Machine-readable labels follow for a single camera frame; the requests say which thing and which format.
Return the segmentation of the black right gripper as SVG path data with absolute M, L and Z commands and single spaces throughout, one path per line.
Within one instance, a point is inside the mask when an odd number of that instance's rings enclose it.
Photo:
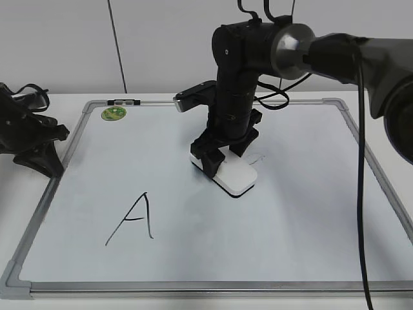
M 216 92 L 216 101 L 208 107 L 206 129 L 190 146 L 192 154 L 201 157 L 204 174 L 212 179 L 224 161 L 225 155 L 219 150 L 229 150 L 239 157 L 259 136 L 254 125 L 261 121 L 261 113 L 252 107 L 253 92 Z

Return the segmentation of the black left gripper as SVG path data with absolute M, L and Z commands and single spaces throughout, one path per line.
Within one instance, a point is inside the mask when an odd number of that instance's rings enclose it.
M 43 115 L 50 106 L 48 89 L 29 83 L 12 91 L 1 83 L 1 153 L 17 154 L 13 162 L 46 177 L 64 173 L 55 145 L 69 130 L 55 118 Z

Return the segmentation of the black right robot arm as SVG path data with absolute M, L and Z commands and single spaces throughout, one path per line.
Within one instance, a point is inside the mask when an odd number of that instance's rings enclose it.
M 217 64 L 207 128 L 191 153 L 213 178 L 224 160 L 222 147 L 243 155 L 257 138 L 261 119 L 252 107 L 262 75 L 295 80 L 315 74 L 368 92 L 370 115 L 382 118 L 387 137 L 412 161 L 412 41 L 329 34 L 316 37 L 289 17 L 273 23 L 250 20 L 221 25 L 212 36 Z

